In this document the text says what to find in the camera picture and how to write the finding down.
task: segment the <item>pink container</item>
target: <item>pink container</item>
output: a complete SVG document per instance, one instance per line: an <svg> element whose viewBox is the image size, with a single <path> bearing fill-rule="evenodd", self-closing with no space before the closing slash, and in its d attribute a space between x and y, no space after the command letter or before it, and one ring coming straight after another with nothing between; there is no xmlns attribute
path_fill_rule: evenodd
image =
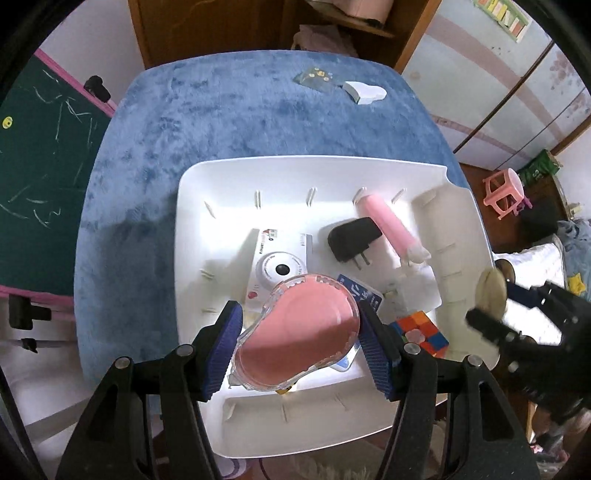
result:
<svg viewBox="0 0 591 480"><path fill-rule="evenodd" d="M332 3L351 17L377 20L383 25L394 0L332 0Z"/></svg>
<svg viewBox="0 0 591 480"><path fill-rule="evenodd" d="M341 360L358 334L350 292L324 275L299 275L275 287L261 318L240 335L232 374L246 388L282 390Z"/></svg>

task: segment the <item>small card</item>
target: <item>small card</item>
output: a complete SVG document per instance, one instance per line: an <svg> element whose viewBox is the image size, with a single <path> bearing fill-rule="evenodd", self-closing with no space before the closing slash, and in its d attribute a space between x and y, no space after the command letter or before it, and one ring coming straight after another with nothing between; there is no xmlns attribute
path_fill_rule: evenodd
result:
<svg viewBox="0 0 591 480"><path fill-rule="evenodd" d="M367 285L363 285L358 280L339 275L337 282L341 283L347 290L351 292L351 295L355 301L367 300L374 311L377 313L379 306L382 304L384 297L381 293L373 290Z"/></svg>
<svg viewBox="0 0 591 480"><path fill-rule="evenodd" d="M355 301L367 300L374 311L376 313L378 312L379 306L382 304L384 299L380 293L366 285L363 285L358 280L353 280L349 277L345 277L344 275L339 275L337 281L350 291ZM359 344L359 340L357 340L351 350L349 350L349 353L347 353L345 357L336 362L334 365L331 365L331 367L339 372L346 372L351 367L351 364L355 359L355 355L357 354L357 350L360 348L361 346Z"/></svg>

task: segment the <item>white cloth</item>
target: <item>white cloth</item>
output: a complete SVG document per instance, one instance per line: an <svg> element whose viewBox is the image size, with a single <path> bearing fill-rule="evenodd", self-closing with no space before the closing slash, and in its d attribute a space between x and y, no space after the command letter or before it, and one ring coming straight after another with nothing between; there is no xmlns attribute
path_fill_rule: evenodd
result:
<svg viewBox="0 0 591 480"><path fill-rule="evenodd" d="M523 250L518 254L493 254L495 260L505 258L515 270L515 283L530 288L551 281L564 287L564 265L562 251L550 243ZM546 345L560 343L561 333L556 326L538 309L528 310L524 306L507 301L503 323Z"/></svg>

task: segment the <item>blue fluffy blanket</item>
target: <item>blue fluffy blanket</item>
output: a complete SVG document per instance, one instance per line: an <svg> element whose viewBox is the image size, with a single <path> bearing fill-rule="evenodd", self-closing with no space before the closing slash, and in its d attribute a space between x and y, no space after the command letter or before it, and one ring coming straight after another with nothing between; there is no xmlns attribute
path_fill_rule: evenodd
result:
<svg viewBox="0 0 591 480"><path fill-rule="evenodd" d="M341 88L294 83L318 66L380 85L356 105ZM156 67L129 87L90 177L76 249L74 301L82 367L94 384L115 358L161 357L177 345L174 220L193 164L260 155L354 155L448 167L467 187L429 114L389 67L334 54L253 51Z"/></svg>

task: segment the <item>white tray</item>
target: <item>white tray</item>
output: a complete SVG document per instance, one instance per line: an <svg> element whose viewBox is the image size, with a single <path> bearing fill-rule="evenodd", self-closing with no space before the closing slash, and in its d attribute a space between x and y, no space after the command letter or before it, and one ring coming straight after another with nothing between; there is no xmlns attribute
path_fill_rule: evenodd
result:
<svg viewBox="0 0 591 480"><path fill-rule="evenodd" d="M383 291L391 269L400 264L383 237L366 251L372 264L361 271L351 262L339 264L326 238L335 224L358 217L352 200L361 188L385 199L403 191L393 210L431 252L443 304L429 316L450 342L447 357L462 360L475 353L493 368L496 348L464 320L474 306L480 273L492 266L491 254L472 193L451 184L446 171L406 161L303 155L194 165L178 188L174 275L179 342L190 343L203 326L214 323L227 300L243 301L259 228L311 234L309 271L334 278L343 273ZM215 279L208 280L201 270ZM393 320L387 308L380 315L384 322ZM225 381L200 409L215 453L253 458L376 433L392 426L397 403L376 390L360 351L347 372L321 369L286 395L230 389Z"/></svg>

